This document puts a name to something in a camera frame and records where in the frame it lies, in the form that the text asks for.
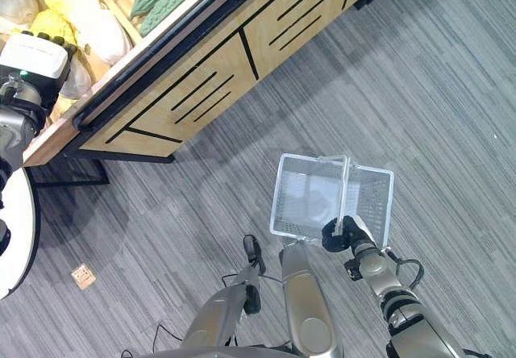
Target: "metal robot arm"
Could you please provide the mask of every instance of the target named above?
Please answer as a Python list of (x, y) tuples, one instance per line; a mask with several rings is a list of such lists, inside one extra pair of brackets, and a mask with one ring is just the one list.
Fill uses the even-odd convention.
[(364, 279), (389, 327), (389, 358), (461, 358), (463, 349), (438, 318), (390, 268), (392, 261), (377, 247), (359, 217), (344, 217), (343, 234), (333, 237), (335, 221), (322, 230), (322, 244), (329, 252), (351, 247), (354, 259), (345, 266), (356, 281)]
[[(0, 54), (0, 209), (2, 191), (52, 112), (77, 50), (61, 37), (24, 33), (12, 35)], [(0, 255), (9, 242), (9, 228), (0, 219)]]

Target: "black cable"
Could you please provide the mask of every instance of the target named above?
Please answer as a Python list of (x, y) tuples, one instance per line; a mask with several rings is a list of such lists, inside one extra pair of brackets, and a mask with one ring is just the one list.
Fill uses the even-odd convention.
[(178, 340), (179, 342), (182, 342), (183, 339), (179, 338), (178, 336), (175, 336), (172, 332), (170, 332), (169, 330), (167, 330), (161, 323), (163, 321), (159, 322), (157, 327), (156, 327), (156, 333), (154, 334), (154, 339), (152, 340), (152, 354), (154, 354), (154, 350), (156, 348), (156, 340), (158, 338), (158, 331), (160, 330), (160, 328), (162, 328), (165, 332), (167, 332), (167, 334), (169, 334), (170, 336), (172, 336), (174, 339)]
[(120, 354), (120, 358), (134, 358), (134, 356), (132, 355), (132, 352), (130, 352), (129, 350), (124, 348), (122, 353)]
[(468, 350), (467, 348), (463, 349), (464, 354), (467, 356), (478, 356), (480, 358), (493, 358), (489, 354), (480, 354), (479, 352), (474, 352), (473, 350)]
[(388, 250), (387, 256), (389, 256), (393, 261), (396, 263), (396, 276), (400, 273), (400, 267), (404, 264), (416, 264), (418, 266), (418, 274), (416, 275), (416, 278), (414, 281), (412, 281), (409, 285), (410, 289), (414, 289), (423, 279), (425, 276), (425, 267), (422, 266), (421, 261), (417, 259), (402, 259), (400, 257), (397, 257), (393, 251)]
[(224, 275), (220, 278), (220, 280), (223, 281), (223, 284), (224, 284), (224, 287), (227, 288), (227, 284), (226, 284), (226, 281), (224, 279), (227, 279), (228, 277), (232, 277), (232, 276), (238, 276), (238, 273), (230, 273), (229, 275)]
[[(230, 273), (230, 274), (224, 275), (220, 278), (220, 280), (223, 281), (224, 287), (227, 288), (227, 283), (226, 283), (226, 280), (224, 280), (224, 279), (227, 279), (228, 277), (233, 277), (233, 276), (238, 276), (238, 273)], [(275, 277), (272, 277), (272, 276), (259, 275), (259, 277), (263, 277), (264, 279), (269, 279), (269, 280), (275, 281), (276, 283), (283, 284), (283, 281), (281, 281), (280, 279), (276, 279)]]

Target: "wooden display counter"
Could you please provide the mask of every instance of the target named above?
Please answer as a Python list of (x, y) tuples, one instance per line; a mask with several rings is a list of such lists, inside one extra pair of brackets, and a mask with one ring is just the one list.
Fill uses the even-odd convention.
[(185, 0), (147, 36), (134, 0), (103, 0), (134, 42), (36, 138), (25, 165), (63, 152), (166, 162), (359, 0)]

